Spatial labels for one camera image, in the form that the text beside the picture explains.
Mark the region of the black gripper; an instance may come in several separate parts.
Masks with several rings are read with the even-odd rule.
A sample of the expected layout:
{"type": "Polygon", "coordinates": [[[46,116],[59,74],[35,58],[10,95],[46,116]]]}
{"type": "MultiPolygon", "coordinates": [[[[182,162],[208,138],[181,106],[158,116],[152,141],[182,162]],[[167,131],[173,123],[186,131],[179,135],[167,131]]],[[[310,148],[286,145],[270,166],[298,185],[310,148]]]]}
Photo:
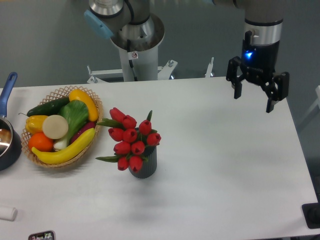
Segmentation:
{"type": "Polygon", "coordinates": [[[226,80],[231,82],[234,89],[234,99],[241,97],[244,79],[260,86],[268,98],[266,112],[271,113],[276,103],[289,94],[290,74],[286,71],[275,72],[279,41],[267,45],[254,45],[253,38],[253,30],[244,33],[241,58],[235,56],[228,61],[226,80]],[[239,66],[244,75],[237,75],[239,66]]]}

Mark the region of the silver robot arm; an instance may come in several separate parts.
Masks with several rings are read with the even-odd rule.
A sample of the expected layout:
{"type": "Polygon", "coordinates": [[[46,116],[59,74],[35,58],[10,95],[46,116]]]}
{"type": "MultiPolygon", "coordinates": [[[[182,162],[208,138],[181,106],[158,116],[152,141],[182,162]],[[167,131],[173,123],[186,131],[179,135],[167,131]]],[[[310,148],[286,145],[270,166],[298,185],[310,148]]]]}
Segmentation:
{"type": "MultiPolygon", "coordinates": [[[[285,1],[215,0],[213,4],[245,12],[241,55],[229,60],[226,72],[234,98],[241,96],[243,81],[257,85],[267,96],[270,113],[289,94],[289,73],[275,70],[285,1]]],[[[91,0],[84,18],[93,32],[117,47],[126,82],[159,78],[158,47],[165,28],[151,13],[148,0],[91,0]]]]}

